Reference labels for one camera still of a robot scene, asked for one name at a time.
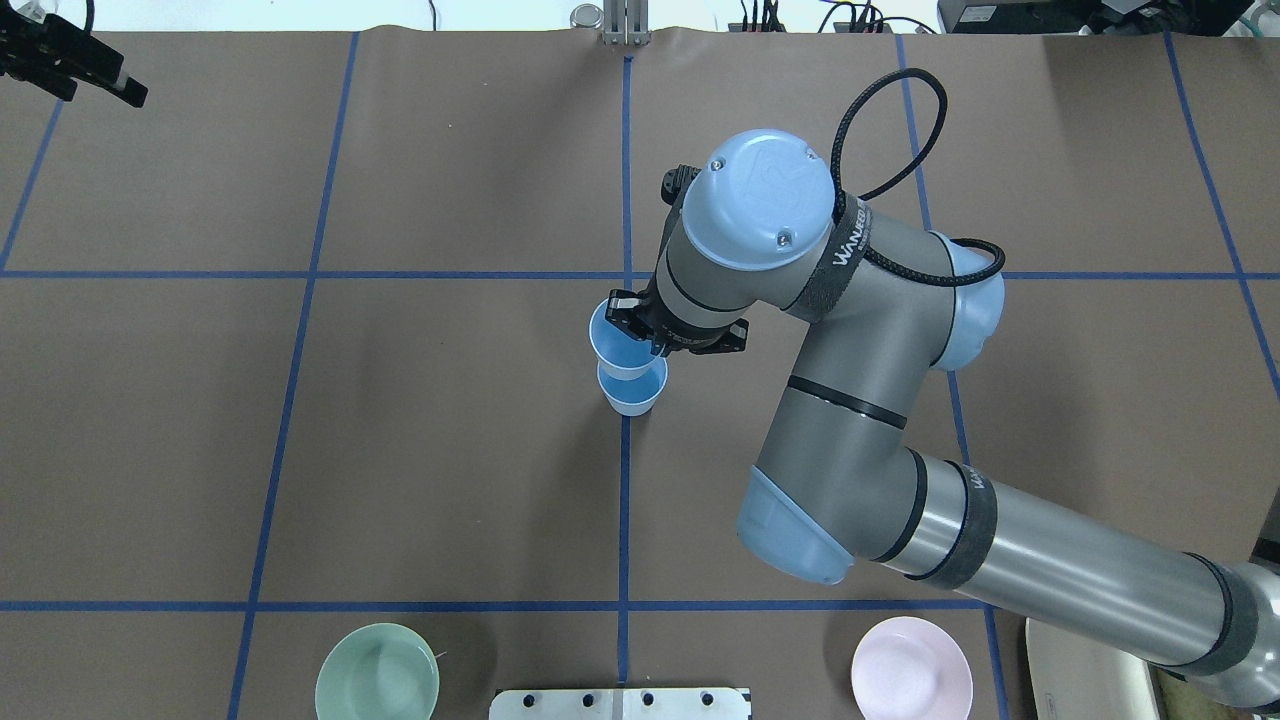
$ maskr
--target light blue joint cap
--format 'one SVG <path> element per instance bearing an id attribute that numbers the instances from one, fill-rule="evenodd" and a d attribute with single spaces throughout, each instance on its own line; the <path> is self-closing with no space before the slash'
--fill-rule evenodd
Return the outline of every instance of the light blue joint cap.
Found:
<path id="1" fill-rule="evenodd" d="M 716 149 L 685 196 L 685 233 L 733 270 L 772 270 L 824 242 L 836 191 L 827 163 L 780 129 L 735 135 Z"/>
<path id="2" fill-rule="evenodd" d="M 810 583 L 833 585 L 854 564 L 836 538 L 754 466 L 737 514 L 737 537 L 760 560 Z"/>
<path id="3" fill-rule="evenodd" d="M 968 247 L 960 247 L 941 233 L 951 254 L 951 268 L 957 275 L 982 270 L 991 260 Z M 1005 310 L 1005 275 L 997 273 L 977 284 L 956 288 L 956 310 L 951 320 L 951 338 L 933 366 L 938 370 L 959 370 L 973 363 L 982 352 L 983 343 L 996 333 L 1000 314 Z"/>

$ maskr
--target plastic cup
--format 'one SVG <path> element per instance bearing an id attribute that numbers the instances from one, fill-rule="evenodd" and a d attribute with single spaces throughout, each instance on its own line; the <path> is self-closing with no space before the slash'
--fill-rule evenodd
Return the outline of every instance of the plastic cup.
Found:
<path id="1" fill-rule="evenodd" d="M 600 302 L 595 313 L 591 313 L 591 323 L 588 325 L 591 350 L 611 378 L 634 380 L 645 374 L 658 356 L 650 352 L 653 346 L 648 341 L 632 340 L 604 319 L 608 304 L 608 300 Z"/>
<path id="2" fill-rule="evenodd" d="M 319 720 L 428 720 L 440 693 L 435 655 L 403 625 L 366 625 L 329 651 L 316 678 Z"/>
<path id="3" fill-rule="evenodd" d="M 919 618 L 872 628 L 854 652 L 850 682 L 867 720 L 965 720 L 973 706 L 973 674 L 960 646 Z"/>
<path id="4" fill-rule="evenodd" d="M 595 368 L 595 378 L 605 400 L 620 415 L 635 418 L 644 415 L 658 401 L 662 388 L 667 387 L 667 359 L 658 357 L 649 369 L 634 380 L 620 380 L 611 377 L 602 360 Z"/>

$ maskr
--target white bracket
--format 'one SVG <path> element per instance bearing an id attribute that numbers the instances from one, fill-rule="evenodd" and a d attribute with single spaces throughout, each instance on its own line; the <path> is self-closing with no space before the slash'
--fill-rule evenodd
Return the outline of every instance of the white bracket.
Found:
<path id="1" fill-rule="evenodd" d="M 649 0 L 604 0 L 600 42 L 649 45 Z"/>
<path id="2" fill-rule="evenodd" d="M 506 691 L 489 705 L 489 720 L 751 720 L 751 691 Z"/>

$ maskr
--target stacked cup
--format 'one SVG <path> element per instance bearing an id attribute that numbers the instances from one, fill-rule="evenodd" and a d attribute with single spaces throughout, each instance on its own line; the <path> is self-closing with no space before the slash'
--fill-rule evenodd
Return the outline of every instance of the stacked cup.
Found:
<path id="1" fill-rule="evenodd" d="M 608 300 L 591 314 L 588 336 L 598 360 L 595 378 L 605 400 L 622 415 L 644 415 L 667 386 L 667 359 L 650 351 L 648 341 L 632 340 L 604 319 Z"/>

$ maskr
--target white mounting plate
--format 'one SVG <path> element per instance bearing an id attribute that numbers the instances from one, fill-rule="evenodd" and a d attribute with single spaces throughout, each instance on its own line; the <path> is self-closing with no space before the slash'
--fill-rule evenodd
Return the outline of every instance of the white mounting plate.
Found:
<path id="1" fill-rule="evenodd" d="M 709 697 L 710 705 L 704 696 Z M 751 720 L 751 691 L 504 691 L 489 705 L 489 720 Z"/>

